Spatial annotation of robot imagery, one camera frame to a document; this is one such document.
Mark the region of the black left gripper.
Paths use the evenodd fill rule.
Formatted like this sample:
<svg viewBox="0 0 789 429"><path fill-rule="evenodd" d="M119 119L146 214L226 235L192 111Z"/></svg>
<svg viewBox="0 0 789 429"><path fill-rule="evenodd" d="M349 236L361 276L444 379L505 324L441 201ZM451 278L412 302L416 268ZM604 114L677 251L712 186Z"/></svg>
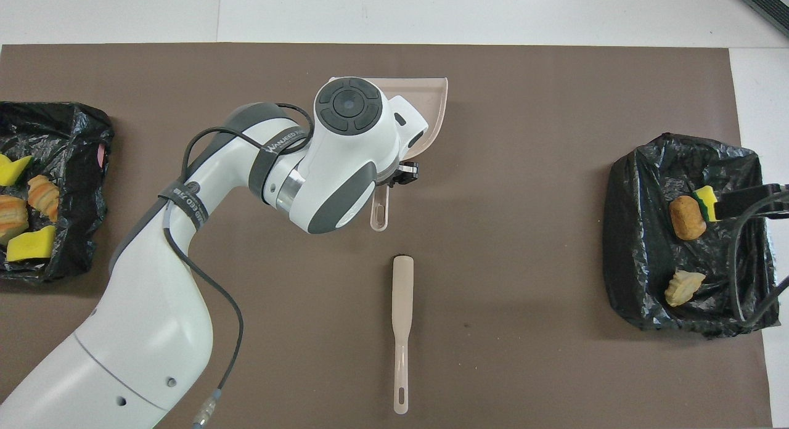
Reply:
<svg viewBox="0 0 789 429"><path fill-rule="evenodd" d="M386 178L381 177L377 180L377 187L394 187L395 184L406 185L418 180L419 164L414 161L402 161L395 165L391 174Z"/></svg>

